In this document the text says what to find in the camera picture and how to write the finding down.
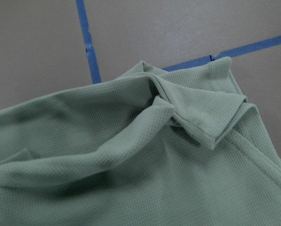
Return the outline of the olive green t-shirt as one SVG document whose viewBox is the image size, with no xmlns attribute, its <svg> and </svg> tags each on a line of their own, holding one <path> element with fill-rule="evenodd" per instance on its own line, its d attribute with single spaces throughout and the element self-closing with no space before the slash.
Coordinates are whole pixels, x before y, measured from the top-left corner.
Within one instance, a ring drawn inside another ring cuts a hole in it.
<svg viewBox="0 0 281 226">
<path fill-rule="evenodd" d="M 281 159 L 231 62 L 0 110 L 0 226 L 281 226 Z"/>
</svg>

